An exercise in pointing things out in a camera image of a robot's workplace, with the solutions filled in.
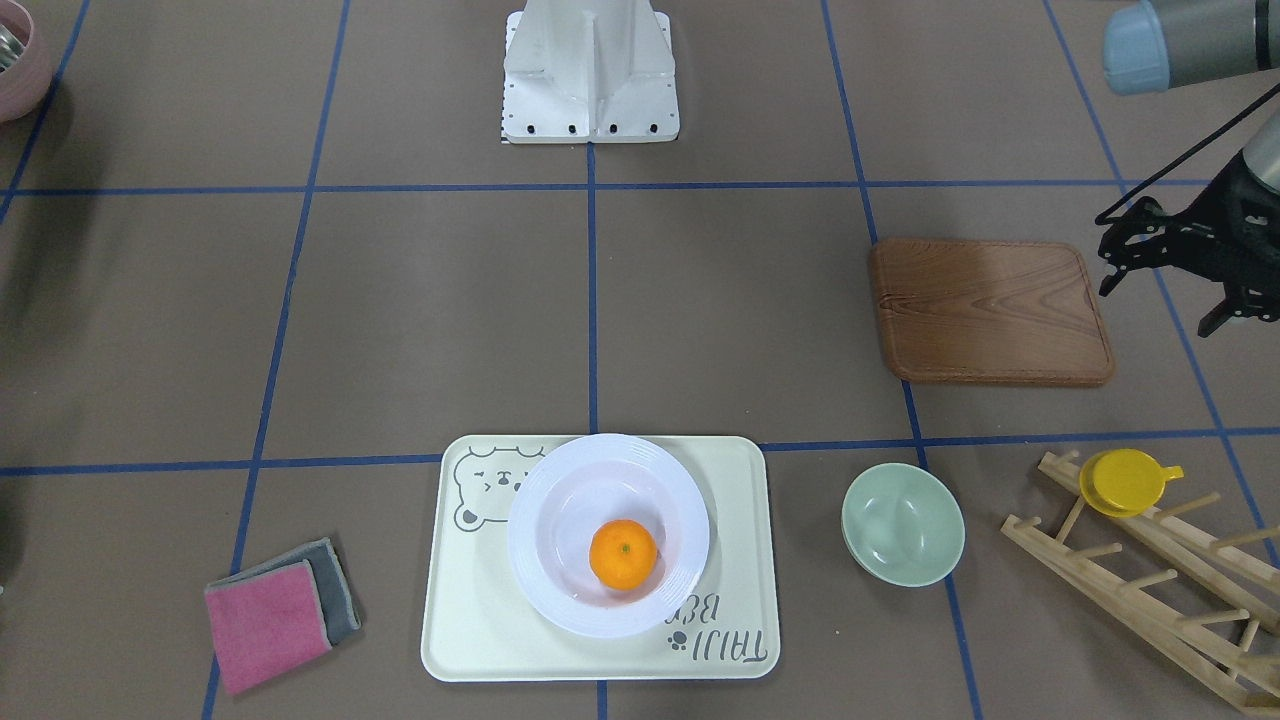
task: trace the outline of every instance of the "green bowl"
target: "green bowl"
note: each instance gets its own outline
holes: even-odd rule
[[[964,518],[951,491],[902,462],[869,468],[845,493],[840,524],[858,564],[895,585],[931,585],[964,552]]]

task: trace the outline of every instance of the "yellow mug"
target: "yellow mug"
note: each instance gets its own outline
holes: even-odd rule
[[[1178,465],[1165,468],[1140,450],[1100,452],[1080,468],[1080,497],[1112,518],[1133,518],[1165,495],[1165,483],[1183,477]]]

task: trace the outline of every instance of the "wood grain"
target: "wood grain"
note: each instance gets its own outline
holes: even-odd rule
[[[884,361],[905,380],[1097,387],[1115,373],[1069,245],[888,238],[870,268]]]

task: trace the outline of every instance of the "orange fruit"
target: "orange fruit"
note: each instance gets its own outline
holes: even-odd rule
[[[607,587],[632,591],[658,564],[658,543],[635,520],[609,520],[591,538],[591,571]]]

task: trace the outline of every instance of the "pink container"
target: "pink container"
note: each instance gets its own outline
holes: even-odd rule
[[[13,0],[0,0],[0,22],[27,46],[13,67],[0,73],[0,123],[5,123],[40,105],[54,79],[54,63],[45,36],[36,32],[36,23],[26,8]]]

